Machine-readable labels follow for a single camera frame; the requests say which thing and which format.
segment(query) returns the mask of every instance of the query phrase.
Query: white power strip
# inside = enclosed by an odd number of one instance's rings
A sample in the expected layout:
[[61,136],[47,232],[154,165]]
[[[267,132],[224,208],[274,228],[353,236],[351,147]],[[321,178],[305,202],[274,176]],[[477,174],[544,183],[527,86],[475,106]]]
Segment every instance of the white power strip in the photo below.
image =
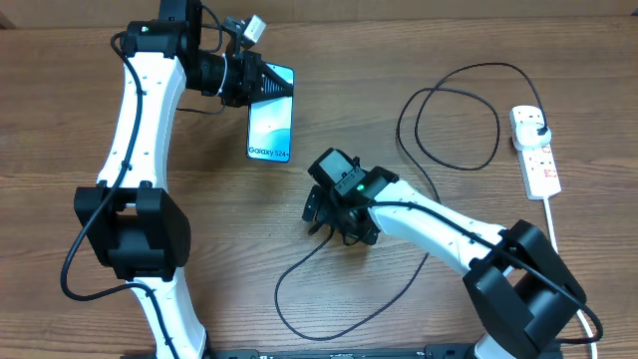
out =
[[[517,148],[516,152],[518,154],[518,161],[520,162],[520,171],[522,173],[522,181],[525,186],[527,198],[542,199],[545,206],[545,214],[547,215],[549,239],[551,240],[551,246],[557,253],[558,243],[556,241],[554,224],[549,209],[549,198],[559,193],[561,188],[551,146],[546,139],[542,137],[535,139],[533,134],[527,134],[522,144],[516,135],[525,133],[525,131],[521,130],[521,127],[529,128],[531,124],[538,125],[543,121],[544,118],[542,117],[540,109],[534,106],[516,106],[511,109],[509,113],[511,132],[513,133],[512,140],[514,146]],[[581,310],[578,310],[577,316],[587,336],[592,337],[594,334]],[[591,343],[590,347],[591,358],[598,359],[596,343]]]

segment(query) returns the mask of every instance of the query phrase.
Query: power strip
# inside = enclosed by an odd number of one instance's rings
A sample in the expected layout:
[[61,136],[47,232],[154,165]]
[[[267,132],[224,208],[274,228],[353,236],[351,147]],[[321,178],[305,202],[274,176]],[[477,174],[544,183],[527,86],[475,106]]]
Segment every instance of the power strip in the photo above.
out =
[[[542,114],[534,106],[516,106],[509,113],[509,121],[512,133],[515,134],[517,127],[542,122]],[[528,150],[516,151],[527,198],[543,199],[559,193],[560,180],[551,146],[539,144],[527,148]]]

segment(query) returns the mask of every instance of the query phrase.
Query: beige background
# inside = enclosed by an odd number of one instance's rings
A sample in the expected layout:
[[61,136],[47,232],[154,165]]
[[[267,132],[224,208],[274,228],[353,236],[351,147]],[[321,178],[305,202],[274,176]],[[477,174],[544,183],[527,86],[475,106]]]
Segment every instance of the beige background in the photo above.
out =
[[[160,0],[0,0],[8,28],[123,26],[152,19]],[[219,16],[269,23],[429,18],[629,15],[636,0],[203,0]]]

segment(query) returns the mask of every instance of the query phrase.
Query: wooden table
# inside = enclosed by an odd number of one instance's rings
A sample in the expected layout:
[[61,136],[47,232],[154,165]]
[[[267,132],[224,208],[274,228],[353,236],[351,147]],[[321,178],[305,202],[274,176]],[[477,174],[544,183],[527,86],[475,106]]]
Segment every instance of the wooden table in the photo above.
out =
[[[109,38],[121,29],[0,31],[0,357],[117,358],[153,351],[134,297],[79,303],[59,272],[80,229],[79,185],[91,185],[113,139],[123,87]],[[306,173],[329,147],[383,166],[429,192],[400,153],[395,125],[416,90],[469,64],[505,61],[533,79],[554,132],[563,193],[552,199],[561,255],[605,324],[602,357],[638,355],[638,22],[635,18],[432,20],[290,24],[269,28],[256,51],[296,72],[294,144],[287,165],[245,157],[247,111],[175,116],[170,194],[188,216],[186,267],[199,319],[217,349],[262,351],[420,347],[474,341],[482,330],[461,279],[432,258],[392,308],[331,342],[297,338],[273,306],[279,275],[325,235],[305,234]],[[206,34],[206,43],[214,34]],[[446,205],[487,222],[525,218],[545,228],[542,205],[525,198],[507,113],[532,104],[514,71],[478,69],[447,86],[476,92],[501,114],[502,142],[480,172],[445,169],[422,154]],[[181,104],[214,110],[188,93]],[[408,110],[408,147],[418,106]],[[435,95],[421,133],[428,148],[460,165],[482,163],[494,120],[478,102]],[[383,237],[374,247],[334,240],[290,275],[280,300],[299,330],[326,335],[355,323],[395,295],[422,258]],[[118,284],[83,244],[72,288]],[[565,335],[579,336],[577,322]],[[585,358],[586,348],[567,348]]]

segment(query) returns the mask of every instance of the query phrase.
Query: smartphone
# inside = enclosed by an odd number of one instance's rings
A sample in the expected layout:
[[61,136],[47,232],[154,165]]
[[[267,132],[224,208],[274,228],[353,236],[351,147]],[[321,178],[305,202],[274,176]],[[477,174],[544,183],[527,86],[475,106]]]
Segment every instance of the smartphone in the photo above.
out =
[[[295,73],[287,67],[267,64],[279,77],[294,85]],[[292,97],[250,105],[246,155],[250,159],[279,163],[290,161],[292,146]]]

